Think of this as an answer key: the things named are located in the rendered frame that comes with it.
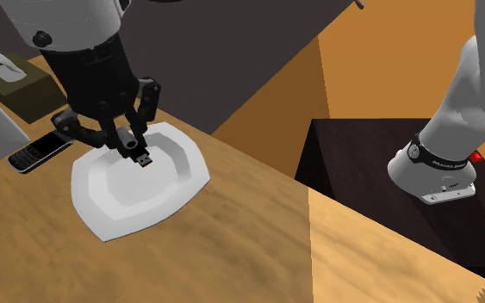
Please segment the black mobile phone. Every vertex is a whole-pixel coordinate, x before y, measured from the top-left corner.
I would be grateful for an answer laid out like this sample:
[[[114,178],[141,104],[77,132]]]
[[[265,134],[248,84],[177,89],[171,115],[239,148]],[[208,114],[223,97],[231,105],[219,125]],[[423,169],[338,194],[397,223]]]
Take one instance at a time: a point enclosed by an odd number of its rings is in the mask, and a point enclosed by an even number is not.
[[[8,156],[9,165],[21,174],[28,174],[73,144],[70,137],[53,130]]]

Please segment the black usb stick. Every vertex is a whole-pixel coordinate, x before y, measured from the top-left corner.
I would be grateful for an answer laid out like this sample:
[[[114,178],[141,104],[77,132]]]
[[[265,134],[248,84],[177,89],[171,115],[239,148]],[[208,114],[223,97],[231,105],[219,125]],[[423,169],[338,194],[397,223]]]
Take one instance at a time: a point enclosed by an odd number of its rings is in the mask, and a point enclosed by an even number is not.
[[[148,150],[138,142],[130,131],[125,127],[119,127],[116,131],[123,147],[127,150],[129,157],[135,163],[139,164],[141,167],[146,167],[152,162]]]

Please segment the white square plate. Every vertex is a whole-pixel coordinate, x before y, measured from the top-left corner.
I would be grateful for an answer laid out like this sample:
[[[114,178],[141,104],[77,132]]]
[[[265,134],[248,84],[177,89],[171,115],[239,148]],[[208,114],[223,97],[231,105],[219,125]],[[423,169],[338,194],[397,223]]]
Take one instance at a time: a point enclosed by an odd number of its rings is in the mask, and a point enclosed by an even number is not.
[[[107,147],[72,166],[72,204],[103,242],[142,231],[184,207],[210,181],[197,144],[167,122],[144,133],[152,162],[142,167]]]

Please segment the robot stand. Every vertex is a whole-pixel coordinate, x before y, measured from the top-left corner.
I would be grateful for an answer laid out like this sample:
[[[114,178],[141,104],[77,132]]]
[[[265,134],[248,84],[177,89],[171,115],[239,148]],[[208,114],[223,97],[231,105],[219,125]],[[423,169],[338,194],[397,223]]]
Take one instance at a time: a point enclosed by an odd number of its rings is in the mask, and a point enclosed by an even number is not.
[[[485,161],[476,194],[426,205],[390,180],[387,164],[424,119],[314,119],[297,181],[485,278]]]

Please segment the olive tissue box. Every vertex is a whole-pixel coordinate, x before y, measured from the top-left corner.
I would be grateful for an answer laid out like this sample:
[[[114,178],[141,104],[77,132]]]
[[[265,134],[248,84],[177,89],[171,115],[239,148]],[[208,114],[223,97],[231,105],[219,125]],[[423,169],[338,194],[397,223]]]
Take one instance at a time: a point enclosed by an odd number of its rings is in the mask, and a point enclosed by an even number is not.
[[[31,124],[66,105],[47,72],[15,53],[0,53],[0,103]]]

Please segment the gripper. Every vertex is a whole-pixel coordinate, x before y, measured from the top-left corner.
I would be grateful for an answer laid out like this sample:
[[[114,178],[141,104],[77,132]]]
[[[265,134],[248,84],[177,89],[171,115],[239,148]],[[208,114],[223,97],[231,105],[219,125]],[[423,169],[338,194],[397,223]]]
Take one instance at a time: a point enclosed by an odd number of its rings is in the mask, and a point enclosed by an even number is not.
[[[71,107],[51,118],[59,133],[95,148],[106,145],[115,149],[116,144],[105,130],[83,127],[78,114],[100,121],[125,113],[138,144],[146,147],[143,133],[148,129],[147,123],[155,120],[161,85],[151,77],[138,81],[118,34],[91,49],[40,53],[62,84]],[[140,99],[137,110],[136,96]]]

